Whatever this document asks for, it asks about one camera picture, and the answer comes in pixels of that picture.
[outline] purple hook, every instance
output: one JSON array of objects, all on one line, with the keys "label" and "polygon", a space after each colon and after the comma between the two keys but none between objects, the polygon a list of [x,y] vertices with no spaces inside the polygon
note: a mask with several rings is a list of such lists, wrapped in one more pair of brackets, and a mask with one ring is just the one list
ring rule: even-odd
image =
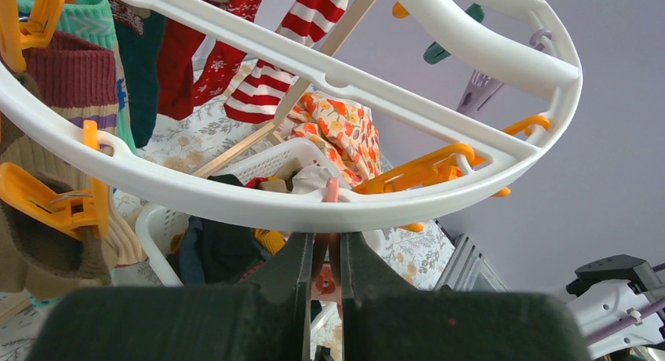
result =
[{"label": "purple hook", "polygon": [[[543,51],[545,45],[540,43],[542,37],[552,39],[552,32],[547,29],[539,29],[529,39],[531,47],[538,51]],[[480,114],[485,104],[503,87],[503,82],[489,77],[479,71],[471,74],[467,88],[460,104],[457,105],[457,112],[475,119]]]}]

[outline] floral fabric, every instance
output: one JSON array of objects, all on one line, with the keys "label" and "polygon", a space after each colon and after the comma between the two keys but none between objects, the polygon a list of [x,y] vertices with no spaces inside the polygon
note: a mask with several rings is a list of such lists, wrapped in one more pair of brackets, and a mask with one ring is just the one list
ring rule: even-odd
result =
[{"label": "floral fabric", "polygon": [[296,125],[287,138],[311,140],[351,186],[381,173],[379,130],[360,104],[337,100],[323,92],[307,92],[293,106],[289,119]]}]

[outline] patterned floor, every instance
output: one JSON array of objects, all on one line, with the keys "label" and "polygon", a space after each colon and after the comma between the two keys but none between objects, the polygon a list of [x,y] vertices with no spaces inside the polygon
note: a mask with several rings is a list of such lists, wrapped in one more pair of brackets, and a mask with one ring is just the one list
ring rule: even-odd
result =
[{"label": "patterned floor", "polygon": [[[242,71],[247,74],[250,69],[251,65],[248,65]],[[159,116],[151,142],[140,151],[141,157],[174,170],[191,173],[235,145],[256,127],[226,118],[222,107],[224,101],[223,96],[217,97],[196,108],[190,117],[181,122]],[[254,155],[269,146],[266,141],[260,142],[239,159]],[[390,169],[385,159],[382,159],[382,169]],[[125,216],[145,203],[122,191],[115,192],[114,198],[118,210]],[[395,228],[386,229],[383,233],[387,242],[381,252],[382,258],[409,283],[423,290],[432,289],[454,251],[452,243],[437,225],[429,221],[421,233]],[[147,262],[117,272],[118,284],[160,285]],[[316,345],[324,345],[332,349],[334,359],[341,360],[343,334],[340,317],[336,310],[330,310],[326,318],[312,330],[312,355]],[[24,359],[42,321],[41,315],[30,308],[1,325],[0,361]]]}]

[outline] ribbed cuff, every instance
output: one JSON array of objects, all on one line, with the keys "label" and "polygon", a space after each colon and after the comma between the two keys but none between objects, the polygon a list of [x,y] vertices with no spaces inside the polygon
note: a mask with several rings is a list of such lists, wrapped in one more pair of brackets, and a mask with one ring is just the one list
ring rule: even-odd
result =
[{"label": "ribbed cuff", "polygon": [[[29,14],[35,6],[35,0],[17,0],[17,3],[22,15]],[[57,30],[77,35],[107,49],[117,41],[108,0],[76,0],[76,4],[65,4]]]},{"label": "ribbed cuff", "polygon": [[26,49],[30,74],[47,106],[87,108],[118,103],[113,51],[56,31],[46,49]]}]

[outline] wall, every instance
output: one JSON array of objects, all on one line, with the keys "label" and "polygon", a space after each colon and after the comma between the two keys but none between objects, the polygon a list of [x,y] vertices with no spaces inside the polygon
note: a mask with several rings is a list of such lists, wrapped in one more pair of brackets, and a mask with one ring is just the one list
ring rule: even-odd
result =
[{"label": "wall", "polygon": [[[662,183],[665,35],[662,0],[548,0],[567,26],[584,71],[569,131],[506,199],[487,199],[443,218],[466,232],[512,289],[567,283],[578,266],[628,253],[665,261]],[[379,0],[338,57],[439,103],[455,107],[471,69],[450,57],[430,66],[431,43],[418,23],[391,16]],[[460,2],[465,7],[468,2]],[[526,42],[531,31],[488,11],[485,24]],[[483,122],[503,127],[545,108],[516,89],[488,105]],[[382,150],[403,163],[442,142],[374,111]]]}]

